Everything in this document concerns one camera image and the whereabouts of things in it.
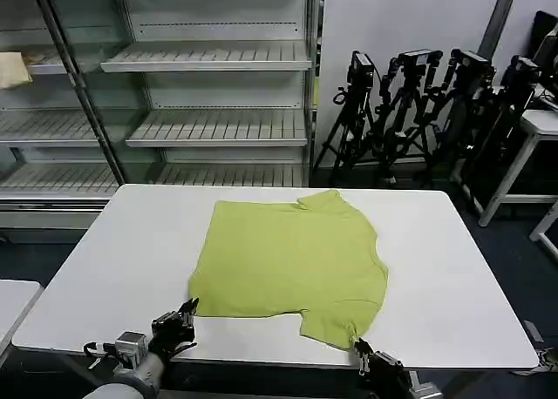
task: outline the white wall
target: white wall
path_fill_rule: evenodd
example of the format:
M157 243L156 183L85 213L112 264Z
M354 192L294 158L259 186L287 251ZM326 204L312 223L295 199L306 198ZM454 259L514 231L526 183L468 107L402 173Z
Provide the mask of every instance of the white wall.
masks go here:
M497 83L512 57L527 51L534 15L538 10L558 17L558 0L514 0L493 57L493 64L498 71Z
M340 106L331 100L337 87L345 86L352 51L368 53L383 75L400 52L442 50L440 81L453 48L478 50L496 1L325 0L315 158L339 113ZM376 105L377 87L374 95ZM323 166L332 160L330 156Z

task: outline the shelf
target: shelf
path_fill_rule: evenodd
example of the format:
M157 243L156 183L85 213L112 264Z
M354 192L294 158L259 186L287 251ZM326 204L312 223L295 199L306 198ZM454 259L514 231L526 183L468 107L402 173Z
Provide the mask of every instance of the shelf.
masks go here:
M302 187L300 164L167 164L155 184Z
M303 110L156 110L129 146L306 146Z
M105 72L306 71L304 41L137 42L101 63Z
M107 164L31 163L22 164L0 179L0 200L7 194L88 194L110 196L119 187Z
M118 109L110 113L124 116ZM111 124L106 129L112 140L122 139L124 127ZM16 148L99 146L84 112L73 109L0 112L0 144Z
M22 50L27 71L31 75L65 74L66 69L55 47Z
M107 46L102 44L79 44L75 46L74 54L82 72L91 72L98 69L101 61L107 58L110 52ZM66 69L62 59L54 46L30 46L21 50L27 70L31 75L55 75L65 74Z

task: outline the camera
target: camera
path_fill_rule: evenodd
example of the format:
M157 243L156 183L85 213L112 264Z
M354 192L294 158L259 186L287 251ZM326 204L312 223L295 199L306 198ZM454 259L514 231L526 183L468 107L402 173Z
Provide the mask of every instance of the camera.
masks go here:
M374 63L365 53L352 52L349 70L347 70L347 83L364 88L372 88L374 83Z

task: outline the robotic hand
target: robotic hand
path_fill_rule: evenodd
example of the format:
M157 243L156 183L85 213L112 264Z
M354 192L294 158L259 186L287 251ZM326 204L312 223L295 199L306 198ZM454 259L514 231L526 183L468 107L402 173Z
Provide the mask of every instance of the robotic hand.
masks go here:
M110 383L85 399L155 399L171 359L196 345L193 341L197 306L198 299L190 299L178 312L168 312L154 320L153 339L148 344L145 335L133 332L125 332L113 345L103 344L105 356L114 356L120 365ZM85 354L92 356L91 350L96 347L94 342L86 344Z
M133 332L125 332L114 344L86 344L86 355L93 357L91 350L96 348L100 355L117 358L120 365L111 382L85 399L155 399L171 359L196 345L193 317L197 305L198 299L191 299L178 312L154 320L153 339L148 344L145 335ZM431 383L412 386L401 362L386 353L374 352L362 339L355 344L355 350L360 360L361 389L368 399L442 399Z

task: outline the white table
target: white table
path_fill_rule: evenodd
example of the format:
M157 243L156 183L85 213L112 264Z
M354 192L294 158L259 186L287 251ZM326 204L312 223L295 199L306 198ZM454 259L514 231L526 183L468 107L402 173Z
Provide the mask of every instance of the white table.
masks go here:
M529 158L531 158L539 142L558 140L558 113L544 110L527 110L521 118L521 129L528 136L487 207L480 209L479 225L481 227L488 225L502 203L553 203L558 200L555 194L509 194L512 185Z
M35 281L0 280L0 367L8 358L11 337L42 292Z
M16 332L18 348L82 354L187 299L217 200L294 202L317 189L121 187ZM378 232L390 269L384 306L364 336L408 369L530 369L537 356L444 193L342 190ZM299 335L301 318L195 318L181 360L346 367L354 355Z

